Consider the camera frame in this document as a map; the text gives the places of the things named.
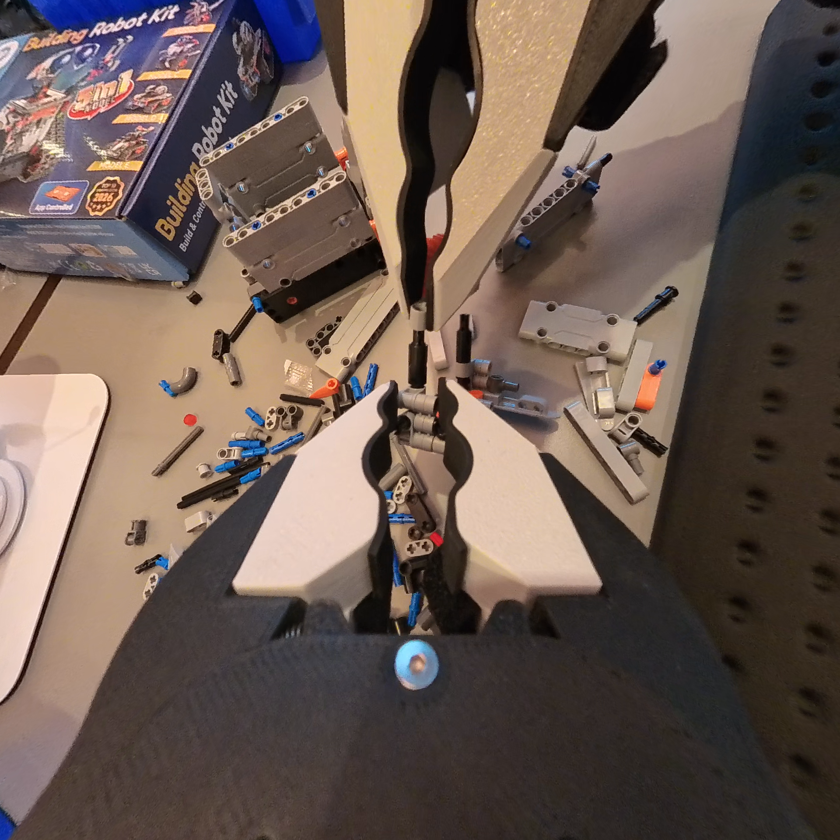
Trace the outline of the wide light grey panel piece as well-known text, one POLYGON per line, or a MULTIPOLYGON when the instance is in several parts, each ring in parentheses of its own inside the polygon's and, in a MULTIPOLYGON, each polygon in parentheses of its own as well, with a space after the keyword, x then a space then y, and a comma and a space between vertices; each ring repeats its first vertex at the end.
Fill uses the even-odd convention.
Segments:
POLYGON ((314 360, 321 372, 346 382, 400 311, 394 281, 373 281, 314 360))

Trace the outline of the black perforated mat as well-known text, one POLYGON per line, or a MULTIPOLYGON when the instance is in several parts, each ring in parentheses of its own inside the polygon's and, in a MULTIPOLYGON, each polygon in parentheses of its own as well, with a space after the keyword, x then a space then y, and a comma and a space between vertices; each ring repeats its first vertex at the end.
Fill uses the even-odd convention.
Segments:
POLYGON ((654 527, 780 781, 838 838, 839 11, 752 67, 654 527))

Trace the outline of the small orange curved piece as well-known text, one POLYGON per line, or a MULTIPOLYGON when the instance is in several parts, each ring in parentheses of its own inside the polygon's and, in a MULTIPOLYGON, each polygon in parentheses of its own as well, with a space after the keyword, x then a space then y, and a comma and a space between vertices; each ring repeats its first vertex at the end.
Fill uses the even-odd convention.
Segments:
POLYGON ((666 366, 665 360, 656 360, 647 366, 635 397, 633 405, 635 411, 649 413, 653 410, 666 366))

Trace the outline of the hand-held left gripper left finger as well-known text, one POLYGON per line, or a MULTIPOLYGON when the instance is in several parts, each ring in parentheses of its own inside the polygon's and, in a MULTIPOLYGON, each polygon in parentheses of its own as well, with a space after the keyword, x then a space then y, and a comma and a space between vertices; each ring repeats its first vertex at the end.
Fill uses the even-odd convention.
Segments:
POLYGON ((234 578, 238 595, 338 604, 387 628, 393 544, 380 480, 392 465, 397 386, 381 385, 292 460, 234 578))

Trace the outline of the small grey connector piece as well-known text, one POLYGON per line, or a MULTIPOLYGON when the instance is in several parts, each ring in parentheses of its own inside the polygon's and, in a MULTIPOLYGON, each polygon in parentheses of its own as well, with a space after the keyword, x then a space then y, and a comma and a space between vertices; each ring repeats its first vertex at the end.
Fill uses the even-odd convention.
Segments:
POLYGON ((445 453, 445 431, 438 418, 438 398, 435 394, 406 388, 397 395, 396 440, 407 447, 436 455, 445 453))

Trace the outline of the white booklet stand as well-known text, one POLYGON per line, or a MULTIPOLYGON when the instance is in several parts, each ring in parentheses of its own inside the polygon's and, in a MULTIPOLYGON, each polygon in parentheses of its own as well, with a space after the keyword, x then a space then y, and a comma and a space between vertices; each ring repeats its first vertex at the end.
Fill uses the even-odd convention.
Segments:
POLYGON ((1 699, 25 671, 109 409, 95 374, 1 378, 1 699))

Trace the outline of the blue plastic bin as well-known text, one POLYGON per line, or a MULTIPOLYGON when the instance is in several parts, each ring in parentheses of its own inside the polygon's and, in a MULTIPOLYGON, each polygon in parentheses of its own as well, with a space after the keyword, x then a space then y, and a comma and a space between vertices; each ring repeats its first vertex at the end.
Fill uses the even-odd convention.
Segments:
POLYGON ((268 35, 284 64, 310 60, 321 29, 313 1, 255 1, 268 35))

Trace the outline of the thin black axle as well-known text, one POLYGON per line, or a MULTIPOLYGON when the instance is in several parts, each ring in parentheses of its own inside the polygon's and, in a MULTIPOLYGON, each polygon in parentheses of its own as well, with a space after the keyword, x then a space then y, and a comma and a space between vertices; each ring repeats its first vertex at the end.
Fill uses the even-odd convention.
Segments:
POLYGON ((413 337, 408 346, 407 382, 410 388, 422 391, 427 383, 426 302, 423 300, 415 302, 409 312, 409 324, 413 337))

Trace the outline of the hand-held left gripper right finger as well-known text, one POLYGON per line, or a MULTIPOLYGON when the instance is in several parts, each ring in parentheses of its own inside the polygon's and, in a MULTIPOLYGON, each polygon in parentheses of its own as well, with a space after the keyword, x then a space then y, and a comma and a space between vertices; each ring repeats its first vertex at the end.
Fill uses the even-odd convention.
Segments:
POLYGON ((597 595, 602 578, 538 449, 456 381, 437 410, 454 485, 437 551, 437 626, 477 628, 502 602, 597 595))

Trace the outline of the blue robot kit box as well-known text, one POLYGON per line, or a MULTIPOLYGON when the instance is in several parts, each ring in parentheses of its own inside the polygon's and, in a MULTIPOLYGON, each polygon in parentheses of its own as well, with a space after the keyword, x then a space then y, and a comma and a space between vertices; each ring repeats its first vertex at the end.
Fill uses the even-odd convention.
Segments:
POLYGON ((2 40, 2 266, 189 280, 217 229, 200 159, 266 115, 280 74, 250 1, 2 40))

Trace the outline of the grey building kit robot assembly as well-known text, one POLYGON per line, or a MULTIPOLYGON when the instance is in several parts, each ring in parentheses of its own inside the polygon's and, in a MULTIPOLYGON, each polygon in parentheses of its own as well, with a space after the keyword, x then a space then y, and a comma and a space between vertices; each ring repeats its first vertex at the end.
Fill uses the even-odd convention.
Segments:
POLYGON ((248 298, 276 323, 386 277, 364 201, 307 97, 206 152, 196 184, 248 298))

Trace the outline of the small light grey plate piece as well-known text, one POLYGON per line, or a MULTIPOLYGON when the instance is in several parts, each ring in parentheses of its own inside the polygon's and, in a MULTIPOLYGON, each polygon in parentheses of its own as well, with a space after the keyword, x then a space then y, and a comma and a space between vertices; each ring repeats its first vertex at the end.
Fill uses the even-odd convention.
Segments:
POLYGON ((556 350, 622 363, 632 349, 636 330, 635 321, 614 313, 556 301, 530 301, 518 336, 556 350))

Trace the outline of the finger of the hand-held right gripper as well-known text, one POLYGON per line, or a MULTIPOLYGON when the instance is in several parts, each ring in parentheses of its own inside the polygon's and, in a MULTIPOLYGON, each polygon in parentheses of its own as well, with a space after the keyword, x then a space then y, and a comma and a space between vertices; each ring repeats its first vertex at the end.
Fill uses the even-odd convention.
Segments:
POLYGON ((343 3, 346 123, 389 276, 402 309, 424 293, 425 215, 434 157, 428 138, 432 81, 417 50, 432 2, 343 3))
POLYGON ((469 11, 476 126, 447 184, 448 231, 427 285, 430 329, 474 291, 648 5, 480 1, 469 11))

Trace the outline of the pile of small building pieces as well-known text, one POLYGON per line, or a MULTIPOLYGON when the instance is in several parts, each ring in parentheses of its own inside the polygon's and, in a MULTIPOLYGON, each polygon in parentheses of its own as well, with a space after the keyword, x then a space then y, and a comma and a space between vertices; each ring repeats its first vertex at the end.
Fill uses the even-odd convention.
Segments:
MULTIPOLYGON (((473 392, 469 389, 468 386, 464 386, 465 389, 474 397, 476 397, 473 392)), ((291 466, 292 460, 297 456, 298 452, 301 448, 305 445, 303 443, 303 439, 305 438, 304 434, 297 434, 295 436, 289 437, 286 441, 283 441, 279 444, 276 444, 272 447, 262 447, 259 448, 257 444, 261 443, 261 440, 257 439, 253 441, 251 445, 247 446, 242 452, 234 452, 234 457, 231 458, 229 461, 225 462, 222 465, 219 465, 219 468, 222 470, 224 474, 224 478, 215 482, 213 485, 206 485, 204 488, 199 490, 196 493, 193 493, 190 497, 184 497, 182 499, 181 507, 182 508, 189 508, 194 504, 197 504, 203 497, 210 496, 225 496, 228 497, 231 495, 231 487, 241 487, 245 486, 251 482, 260 480, 259 489, 268 489, 268 478, 267 475, 269 473, 269 467, 267 463, 264 462, 265 456, 267 455, 278 455, 282 452, 287 451, 289 448, 293 448, 298 446, 298 451, 293 453, 288 458, 282 459, 280 462, 276 464, 276 474, 278 479, 277 491, 276 495, 270 501, 269 508, 270 509, 274 499, 277 496, 278 490, 280 488, 281 483, 286 477, 286 474, 291 466)), ((547 467, 552 475, 553 481, 560 476, 561 467, 560 464, 557 462, 555 458, 548 454, 540 453, 545 459, 552 458, 556 461, 556 465, 552 465, 551 463, 547 463, 547 467)), ((258 522, 259 530, 262 522, 266 518, 266 515, 263 519, 258 522)), ((235 591, 235 576, 238 572, 240 566, 242 565, 245 555, 250 548, 251 543, 253 542, 257 531, 254 535, 248 536, 245 534, 245 531, 242 530, 239 534, 244 538, 244 543, 239 546, 239 554, 234 555, 233 551, 230 551, 228 554, 224 556, 224 560, 231 560, 233 565, 228 569, 227 578, 219 584, 217 587, 221 589, 223 594, 236 594, 235 591)), ((434 620, 438 623, 438 550, 441 548, 438 547, 435 543, 432 545, 432 551, 430 554, 425 554, 421 556, 421 573, 422 573, 422 580, 421 580, 421 592, 427 598, 428 604, 432 609, 434 620)), ((591 560, 595 565, 595 553, 593 550, 589 550, 586 547, 588 553, 590 554, 591 560)), ((251 595, 240 595, 240 596, 247 596, 247 597, 261 597, 261 598, 269 598, 269 597, 279 597, 283 599, 289 599, 292 601, 300 601, 304 602, 303 600, 297 597, 285 597, 285 596, 251 596, 251 595)), ((359 633, 362 634, 386 634, 389 631, 390 626, 390 618, 388 622, 387 628, 357 628, 353 624, 353 621, 346 617, 343 613, 341 607, 338 604, 329 601, 317 601, 317 602, 326 602, 335 606, 339 609, 339 613, 346 618, 352 628, 359 633)), ((317 602, 308 603, 305 602, 308 606, 313 606, 317 602)), ((472 633, 476 629, 475 628, 440 628, 440 630, 446 634, 458 634, 458 633, 472 633)))

